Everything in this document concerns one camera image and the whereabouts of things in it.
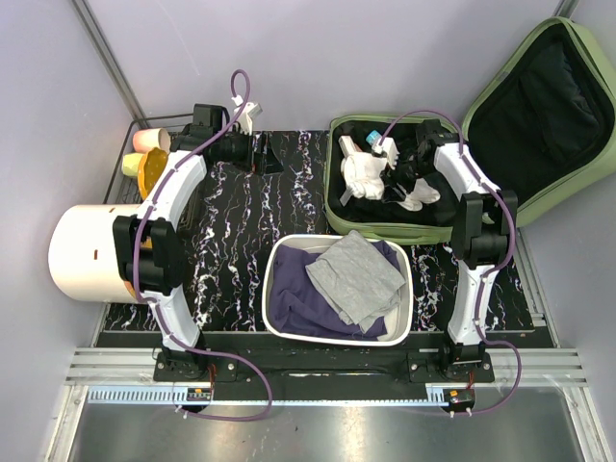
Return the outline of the white grey cloth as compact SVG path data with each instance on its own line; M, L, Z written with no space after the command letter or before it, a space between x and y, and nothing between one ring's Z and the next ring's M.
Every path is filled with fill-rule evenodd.
M341 173L346 183L340 203L345 207L352 197L381 200L385 197L385 184L380 174L388 165L385 159L365 152L346 155L341 161ZM393 202L409 212L419 212L424 204L432 204L441 198L440 193L423 179L416 181L412 192L395 194Z

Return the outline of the green hard-shell suitcase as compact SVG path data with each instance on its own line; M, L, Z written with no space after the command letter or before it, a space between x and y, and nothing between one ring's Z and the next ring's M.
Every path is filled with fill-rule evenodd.
M402 158L418 147L420 115L346 115L330 125L324 174L329 224L398 244L449 239L458 201L439 172L427 182L436 203L409 212L393 203L345 197L339 139L365 146L372 131L389 134ZM477 97L462 122L463 139L489 179L518 197L525 226L615 170L615 70L585 27L549 18L523 40Z

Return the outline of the grey garment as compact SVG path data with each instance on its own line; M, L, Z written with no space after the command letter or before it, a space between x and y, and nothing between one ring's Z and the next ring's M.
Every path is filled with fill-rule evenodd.
M366 334L378 320L399 306L406 280L388 256L389 247L378 249L356 231L328 247L305 267L315 289L341 321Z

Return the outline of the navy blue garment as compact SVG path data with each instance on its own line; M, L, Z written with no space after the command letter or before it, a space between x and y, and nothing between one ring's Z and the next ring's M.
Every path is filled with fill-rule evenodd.
M356 323L345 323L326 298L313 285L306 267L319 255L282 244L271 262L272 278L267 314L272 329L284 334L335 341L376 342L395 326L399 299L368 321L362 330Z

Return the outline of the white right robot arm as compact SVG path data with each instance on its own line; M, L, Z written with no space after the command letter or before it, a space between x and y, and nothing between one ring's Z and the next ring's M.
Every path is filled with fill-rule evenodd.
M499 271L508 265L516 246L517 195L501 190L473 159L459 127L442 126L439 114L416 129L415 165L409 177L419 179L434 167L458 199L450 246L458 262L453 312L438 350L437 370L458 381L478 368L489 367L485 318Z

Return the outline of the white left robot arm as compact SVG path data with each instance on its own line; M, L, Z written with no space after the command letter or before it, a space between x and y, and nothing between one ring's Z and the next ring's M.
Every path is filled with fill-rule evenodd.
M148 305L162 332L157 381L182 376L196 381L210 371L201 332L185 298L187 259L177 233L180 217L208 167L227 163L252 174L274 174L283 167L268 136L254 136L259 104L233 99L232 113L222 106L195 105L192 123L170 144L163 168L137 211L113 222L118 273L137 301Z

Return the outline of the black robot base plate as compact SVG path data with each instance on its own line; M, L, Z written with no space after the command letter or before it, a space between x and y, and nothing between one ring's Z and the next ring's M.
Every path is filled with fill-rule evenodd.
M449 387L489 384L490 357L442 365L439 337L415 338L399 346L318 346L260 336L248 341L214 335L210 345L222 356L163 348L156 356L157 382L185 382L196 396L206 387L219 401L370 401L426 398L428 384Z

